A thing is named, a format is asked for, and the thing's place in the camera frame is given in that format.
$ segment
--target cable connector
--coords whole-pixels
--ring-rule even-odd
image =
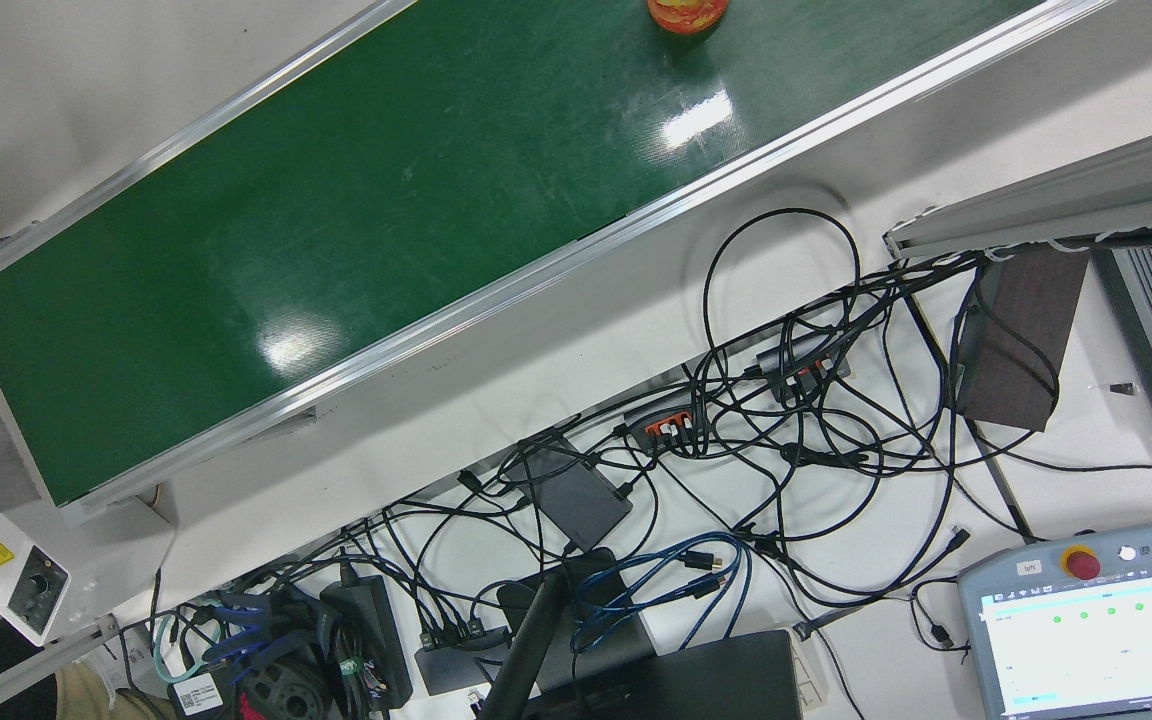
[[[479,495],[483,492],[483,480],[477,477],[477,475],[471,473],[468,470],[461,470],[461,473],[456,475],[456,482],[465,486],[467,491],[472,492],[475,495]]]
[[[726,582],[727,578],[723,577],[723,575],[715,575],[711,573],[705,575],[704,578],[700,578],[699,582],[692,584],[691,591],[688,594],[696,598],[696,600],[700,600],[700,598],[717,591],[719,588],[722,588]]]
[[[692,570],[721,570],[722,558],[714,556],[713,552],[698,552],[690,550],[679,556],[679,561]]]
[[[950,632],[945,629],[945,626],[932,623],[932,638],[945,650],[954,649],[954,638],[950,637]]]
[[[342,562],[342,564],[340,564],[340,586],[356,588],[357,584],[358,571],[353,569],[353,562]]]
[[[950,538],[950,544],[947,544],[945,547],[945,552],[954,552],[955,550],[963,547],[970,537],[972,537],[972,533],[969,533],[964,528],[955,525],[954,537]]]

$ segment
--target touchscreen display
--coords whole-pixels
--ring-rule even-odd
[[[980,598],[1005,717],[1152,708],[1152,571]]]

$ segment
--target red and yellow ball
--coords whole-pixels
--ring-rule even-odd
[[[727,10],[727,0],[647,0],[659,26],[679,35],[695,35],[713,26]]]

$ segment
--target red emergency stop button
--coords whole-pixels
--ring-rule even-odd
[[[1091,550],[1070,548],[1064,553],[1064,570],[1078,579],[1096,579],[1101,574],[1101,561]]]

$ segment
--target black pole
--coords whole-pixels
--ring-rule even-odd
[[[540,674],[545,652],[554,639],[559,612],[567,605],[563,586],[561,575],[544,575],[477,720],[518,720],[522,717],[531,684]]]

